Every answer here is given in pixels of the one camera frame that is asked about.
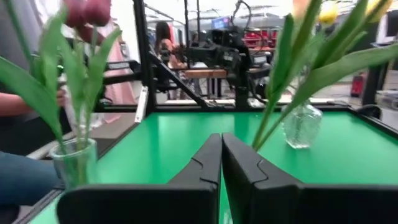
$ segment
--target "green tabletop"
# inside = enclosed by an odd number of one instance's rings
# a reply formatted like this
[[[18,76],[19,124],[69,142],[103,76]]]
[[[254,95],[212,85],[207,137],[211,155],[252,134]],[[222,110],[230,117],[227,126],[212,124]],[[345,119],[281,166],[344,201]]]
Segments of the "green tabletop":
[[[167,183],[210,134],[234,133],[250,144],[260,120],[260,113],[152,114],[99,160],[99,176],[102,183]],[[324,112],[311,149],[291,149],[278,129],[261,155],[306,183],[398,184],[397,140],[347,112]],[[229,223],[221,187],[220,223]],[[56,223],[56,201],[31,223]]]

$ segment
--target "yellow tulip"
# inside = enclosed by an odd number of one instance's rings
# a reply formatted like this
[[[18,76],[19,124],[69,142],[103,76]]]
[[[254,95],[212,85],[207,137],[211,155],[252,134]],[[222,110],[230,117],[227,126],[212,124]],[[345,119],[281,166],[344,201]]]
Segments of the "yellow tulip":
[[[295,20],[303,19],[311,0],[293,0],[292,16]]]
[[[368,2],[368,6],[366,8],[366,16],[368,16],[374,8],[377,6],[380,0],[370,0]],[[392,0],[387,0],[384,5],[380,8],[380,10],[374,15],[374,17],[370,20],[370,23],[378,22],[381,17],[387,12],[387,10],[391,7]]]
[[[323,3],[321,13],[319,14],[318,21],[322,25],[332,25],[338,16],[337,1],[327,1]]]

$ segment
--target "clear glass vase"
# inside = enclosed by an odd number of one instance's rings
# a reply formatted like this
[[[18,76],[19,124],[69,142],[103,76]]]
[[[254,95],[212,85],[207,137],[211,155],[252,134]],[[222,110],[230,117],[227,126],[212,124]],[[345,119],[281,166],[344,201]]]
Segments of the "clear glass vase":
[[[77,139],[65,141],[64,150],[58,145],[50,151],[55,170],[67,190],[98,182],[96,141],[89,139],[86,147],[79,151],[78,144],[83,144],[83,140],[79,143]]]
[[[319,132],[322,111],[306,102],[296,107],[282,122],[287,144],[294,149],[305,149],[312,145]]]

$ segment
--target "jeans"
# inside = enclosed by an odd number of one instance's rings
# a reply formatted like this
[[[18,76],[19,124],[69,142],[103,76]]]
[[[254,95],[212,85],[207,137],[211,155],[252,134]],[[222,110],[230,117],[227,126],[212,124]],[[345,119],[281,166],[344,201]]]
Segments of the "jeans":
[[[0,151],[0,205],[32,206],[59,182],[52,164]]]

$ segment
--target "monitor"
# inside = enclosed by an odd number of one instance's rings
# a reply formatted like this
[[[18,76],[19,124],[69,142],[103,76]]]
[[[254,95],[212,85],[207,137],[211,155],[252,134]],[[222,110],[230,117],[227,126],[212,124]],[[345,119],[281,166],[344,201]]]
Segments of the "monitor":
[[[217,19],[211,20],[211,28],[212,29],[226,29],[229,27],[230,18],[227,16],[219,17]]]

